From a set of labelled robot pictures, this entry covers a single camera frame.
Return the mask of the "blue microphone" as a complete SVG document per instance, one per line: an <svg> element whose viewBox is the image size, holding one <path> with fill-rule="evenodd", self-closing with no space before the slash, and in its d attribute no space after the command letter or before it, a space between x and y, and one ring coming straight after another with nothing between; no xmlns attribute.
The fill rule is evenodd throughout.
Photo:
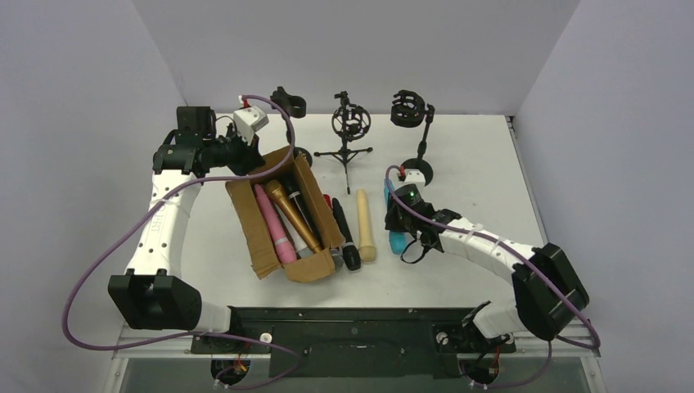
<svg viewBox="0 0 694 393"><path fill-rule="evenodd" d="M390 200L390 190L389 186L392 186L393 183L391 180L387 179L384 182L384 201L385 201L385 208L388 208L389 200ZM391 252L394 255L401 255L405 247L407 245L407 240L406 236L404 233L397 233L393 231L388 232L388 239L389 239L389 245Z"/></svg>

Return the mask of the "cream microphone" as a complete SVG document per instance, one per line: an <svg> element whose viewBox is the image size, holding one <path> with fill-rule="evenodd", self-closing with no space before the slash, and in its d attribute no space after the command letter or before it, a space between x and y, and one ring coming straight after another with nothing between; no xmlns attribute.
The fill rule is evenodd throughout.
<svg viewBox="0 0 694 393"><path fill-rule="evenodd" d="M363 262L372 263L376 260L376 246L372 234L372 220L367 193L364 189L357 191L358 211L358 252Z"/></svg>

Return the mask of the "black microphone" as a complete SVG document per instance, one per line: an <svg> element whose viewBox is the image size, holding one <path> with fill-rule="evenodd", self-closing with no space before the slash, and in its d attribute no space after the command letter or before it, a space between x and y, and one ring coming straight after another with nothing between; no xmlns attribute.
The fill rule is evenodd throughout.
<svg viewBox="0 0 694 393"><path fill-rule="evenodd" d="M345 266L349 271L357 271L361 269L362 266L361 258L357 247L354 245L354 240L345 218L345 212L337 198L333 197L331 199L331 205L333 217L343 237L341 250L345 261Z"/></svg>

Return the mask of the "clip mic stand round base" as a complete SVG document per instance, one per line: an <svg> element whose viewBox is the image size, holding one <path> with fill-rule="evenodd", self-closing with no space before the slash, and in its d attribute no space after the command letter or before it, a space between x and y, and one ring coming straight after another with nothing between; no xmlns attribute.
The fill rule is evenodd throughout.
<svg viewBox="0 0 694 393"><path fill-rule="evenodd" d="M282 86L278 86L271 94L271 101L278 104L290 117L302 119L307 114L307 104L304 98L289 94ZM313 158L308 150L303 147L295 146L293 150L294 158L303 156L309 167L313 166Z"/></svg>

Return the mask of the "red glitter microphone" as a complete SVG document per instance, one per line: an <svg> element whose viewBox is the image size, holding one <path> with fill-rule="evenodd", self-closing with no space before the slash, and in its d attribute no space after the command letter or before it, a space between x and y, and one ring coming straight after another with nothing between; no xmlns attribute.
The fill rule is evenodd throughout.
<svg viewBox="0 0 694 393"><path fill-rule="evenodd" d="M327 206L330 210L333 210L333 205L332 205L332 198L328 194L323 194L323 198L325 202L327 203Z"/></svg>

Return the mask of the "brown cardboard box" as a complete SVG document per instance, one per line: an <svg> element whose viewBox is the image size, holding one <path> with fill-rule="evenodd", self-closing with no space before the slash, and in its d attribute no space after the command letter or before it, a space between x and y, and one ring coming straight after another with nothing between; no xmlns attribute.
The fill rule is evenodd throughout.
<svg viewBox="0 0 694 393"><path fill-rule="evenodd" d="M330 250L340 247L344 238L309 168L308 161L302 156L295 159L288 146L269 152L263 158L265 165L252 172L257 176L256 178L233 180L225 184L246 237L254 273L259 279L263 279L280 269L282 263L277 256L274 240L256 201L253 186L290 174L298 183L308 211L317 227L321 250L312 256L289 263L284 268L285 275L290 281L301 283L315 282L332 275L336 271L336 265Z"/></svg>

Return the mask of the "tripod shock mount stand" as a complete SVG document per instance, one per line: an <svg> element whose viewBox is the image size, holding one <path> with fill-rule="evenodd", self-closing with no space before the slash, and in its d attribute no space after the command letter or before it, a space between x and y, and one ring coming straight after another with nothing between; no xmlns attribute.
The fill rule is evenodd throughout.
<svg viewBox="0 0 694 393"><path fill-rule="evenodd" d="M340 148L337 151L315 151L313 156L331 156L342 164L345 172L346 192L350 195L351 186L347 168L348 163L361 153L373 152L373 148L351 149L349 144L368 134L372 119L370 113L364 107L351 102L347 91L336 93L334 98L339 99L340 104L331 117L331 127L333 132L340 138Z"/></svg>

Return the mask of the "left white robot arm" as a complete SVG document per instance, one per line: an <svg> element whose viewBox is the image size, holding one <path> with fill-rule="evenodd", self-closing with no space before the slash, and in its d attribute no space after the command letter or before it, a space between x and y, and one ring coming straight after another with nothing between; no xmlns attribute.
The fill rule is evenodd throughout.
<svg viewBox="0 0 694 393"><path fill-rule="evenodd" d="M230 116L226 134L216 133L217 117L208 106L180 106L178 126L153 155L150 207L155 212L121 275L108 293L132 329L227 332L231 310L203 300L181 278L183 243L201 180L213 168L246 175L264 165L257 132L268 124L257 106Z"/></svg>

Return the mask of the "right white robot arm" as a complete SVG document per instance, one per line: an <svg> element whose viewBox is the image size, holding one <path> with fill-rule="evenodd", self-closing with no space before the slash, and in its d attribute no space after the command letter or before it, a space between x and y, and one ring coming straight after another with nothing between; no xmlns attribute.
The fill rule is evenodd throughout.
<svg viewBox="0 0 694 393"><path fill-rule="evenodd" d="M487 300L463 319L464 328L477 336L491 341L529 332L553 341L589 304L584 285L559 246L508 240L453 210L436 210L415 184L386 188L386 230L410 234L424 254L436 250L459 256L511 286L511 298Z"/></svg>

